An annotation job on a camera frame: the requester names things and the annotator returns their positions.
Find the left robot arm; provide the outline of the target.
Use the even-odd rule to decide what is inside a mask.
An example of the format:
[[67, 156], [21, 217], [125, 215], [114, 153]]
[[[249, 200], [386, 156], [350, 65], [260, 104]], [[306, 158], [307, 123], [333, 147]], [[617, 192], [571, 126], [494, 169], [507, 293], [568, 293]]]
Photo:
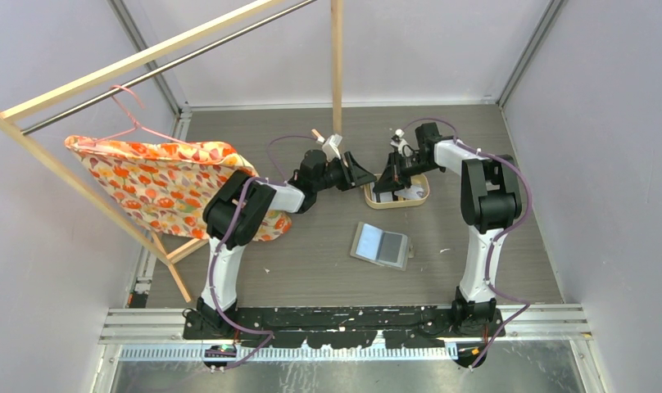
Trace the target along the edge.
[[376, 179], [350, 152], [329, 160], [318, 149], [305, 153], [286, 183], [272, 183], [236, 170], [202, 214], [211, 256], [205, 286], [193, 312], [205, 330], [216, 339], [234, 331], [236, 283], [243, 252], [269, 213], [302, 214], [323, 190], [347, 191]]

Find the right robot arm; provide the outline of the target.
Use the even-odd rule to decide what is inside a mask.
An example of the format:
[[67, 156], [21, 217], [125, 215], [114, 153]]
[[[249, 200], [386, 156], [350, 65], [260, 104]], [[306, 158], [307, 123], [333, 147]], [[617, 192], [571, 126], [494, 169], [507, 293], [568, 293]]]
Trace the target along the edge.
[[469, 147], [458, 137], [442, 136], [435, 123], [415, 129], [412, 148], [398, 129], [391, 137], [393, 151], [379, 180], [377, 196], [407, 190], [418, 174], [438, 169], [460, 177], [460, 212], [469, 227], [465, 272], [451, 305], [451, 325], [472, 336], [496, 320], [493, 291], [497, 264], [507, 231], [522, 213], [518, 170], [510, 156], [493, 156]]

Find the white credit card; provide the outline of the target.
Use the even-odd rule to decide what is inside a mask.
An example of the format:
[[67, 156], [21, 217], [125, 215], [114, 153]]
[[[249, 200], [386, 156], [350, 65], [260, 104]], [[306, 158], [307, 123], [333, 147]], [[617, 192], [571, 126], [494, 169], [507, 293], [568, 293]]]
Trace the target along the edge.
[[426, 193], [427, 192], [420, 184], [413, 184], [409, 188], [394, 192], [397, 197], [403, 198], [405, 200], [423, 199], [425, 198]]

